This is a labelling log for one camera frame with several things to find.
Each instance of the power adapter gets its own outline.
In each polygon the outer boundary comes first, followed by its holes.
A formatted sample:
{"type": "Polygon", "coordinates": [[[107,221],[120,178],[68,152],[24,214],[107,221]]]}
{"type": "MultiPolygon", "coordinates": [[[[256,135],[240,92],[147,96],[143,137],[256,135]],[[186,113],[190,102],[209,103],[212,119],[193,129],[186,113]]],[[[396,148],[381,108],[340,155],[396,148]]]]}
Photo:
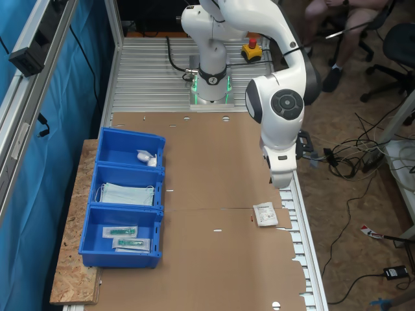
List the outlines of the power adapter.
{"type": "Polygon", "coordinates": [[[385,277],[388,281],[403,279],[409,277],[409,273],[405,266],[397,266],[383,269],[385,277]]]}

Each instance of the brown cardboard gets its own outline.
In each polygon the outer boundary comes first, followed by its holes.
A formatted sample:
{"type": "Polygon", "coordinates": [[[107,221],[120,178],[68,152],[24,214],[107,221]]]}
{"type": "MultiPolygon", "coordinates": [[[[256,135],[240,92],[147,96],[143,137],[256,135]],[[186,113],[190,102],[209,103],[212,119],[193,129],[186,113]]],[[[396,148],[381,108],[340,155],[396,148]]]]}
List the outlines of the brown cardboard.
{"type": "Polygon", "coordinates": [[[104,269],[87,311],[305,311],[305,279],[288,231],[250,209],[166,211],[155,269],[104,269]]]}
{"type": "Polygon", "coordinates": [[[291,228],[247,113],[116,113],[112,124],[167,140],[163,255],[153,270],[104,269],[87,311],[305,311],[291,234],[256,223],[252,206],[272,202],[291,228]]]}
{"type": "Polygon", "coordinates": [[[281,207],[259,148],[260,125],[247,113],[115,113],[112,124],[166,138],[164,185],[173,190],[164,192],[166,210],[281,207]]]}

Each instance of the sticker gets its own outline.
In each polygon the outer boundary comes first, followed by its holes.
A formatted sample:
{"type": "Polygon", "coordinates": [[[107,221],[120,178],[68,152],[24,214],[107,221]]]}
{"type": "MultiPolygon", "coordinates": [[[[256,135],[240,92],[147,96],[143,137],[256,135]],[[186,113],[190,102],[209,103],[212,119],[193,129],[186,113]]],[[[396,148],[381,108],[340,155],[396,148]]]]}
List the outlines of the sticker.
{"type": "Polygon", "coordinates": [[[379,233],[376,233],[375,231],[370,230],[370,229],[369,229],[369,228],[367,228],[365,225],[363,225],[363,226],[361,227],[361,231],[362,231],[365,235],[368,235],[368,236],[370,236],[370,237],[372,237],[372,238],[383,238],[383,235],[380,235],[379,233]]]}
{"type": "Polygon", "coordinates": [[[395,269],[389,269],[388,271],[391,277],[397,277],[397,273],[395,269]]]}
{"type": "Polygon", "coordinates": [[[254,211],[258,226],[278,225],[277,215],[275,214],[272,202],[254,205],[254,211]]]}

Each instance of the bin compartment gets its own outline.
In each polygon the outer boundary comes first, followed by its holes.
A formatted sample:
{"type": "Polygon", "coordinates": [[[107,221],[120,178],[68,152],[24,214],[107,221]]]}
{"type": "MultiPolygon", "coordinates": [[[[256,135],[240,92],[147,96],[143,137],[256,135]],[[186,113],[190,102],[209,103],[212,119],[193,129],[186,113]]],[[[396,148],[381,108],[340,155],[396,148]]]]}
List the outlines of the bin compartment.
{"type": "Polygon", "coordinates": [[[155,268],[161,258],[160,226],[163,212],[121,206],[89,204],[79,245],[85,266],[155,268]],[[103,227],[138,226],[138,238],[150,239],[150,251],[115,251],[112,238],[102,237],[103,227]]]}
{"type": "Polygon", "coordinates": [[[157,155],[157,166],[148,168],[164,170],[165,142],[165,138],[153,134],[101,128],[96,159],[99,163],[148,167],[137,158],[137,150],[146,150],[157,155]]]}
{"type": "Polygon", "coordinates": [[[163,179],[164,172],[161,170],[96,163],[92,176],[91,190],[89,192],[89,203],[112,204],[100,203],[99,201],[101,200],[101,186],[105,183],[113,183],[114,185],[122,187],[154,187],[154,197],[151,206],[134,204],[123,205],[163,210],[163,206],[161,206],[161,187],[163,179]]]}

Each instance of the person's leg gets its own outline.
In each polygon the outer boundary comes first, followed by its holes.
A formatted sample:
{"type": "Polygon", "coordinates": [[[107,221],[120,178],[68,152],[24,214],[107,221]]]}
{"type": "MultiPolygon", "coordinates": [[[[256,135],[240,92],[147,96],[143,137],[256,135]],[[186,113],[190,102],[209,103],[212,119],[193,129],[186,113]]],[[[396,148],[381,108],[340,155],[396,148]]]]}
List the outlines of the person's leg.
{"type": "MultiPolygon", "coordinates": [[[[350,29],[371,21],[376,15],[377,12],[374,10],[356,8],[349,13],[346,29],[350,29]]],[[[327,78],[323,81],[323,92],[331,93],[337,88],[340,78],[342,77],[343,66],[349,60],[355,49],[359,46],[360,36],[365,28],[366,25],[353,29],[344,34],[342,43],[340,44],[337,61],[331,68],[327,78]]]]}
{"type": "Polygon", "coordinates": [[[313,0],[305,9],[303,45],[309,47],[316,36],[318,26],[327,16],[328,7],[324,0],[313,0]]]}
{"type": "MultiPolygon", "coordinates": [[[[359,26],[363,23],[371,21],[377,12],[369,9],[355,9],[352,10],[349,14],[348,22],[346,23],[346,29],[359,26]]],[[[344,64],[349,60],[350,56],[353,54],[355,49],[359,46],[359,40],[361,37],[362,31],[366,28],[367,25],[353,29],[344,34],[343,41],[340,45],[340,50],[338,52],[338,57],[336,64],[339,67],[343,67],[344,64]]]]}

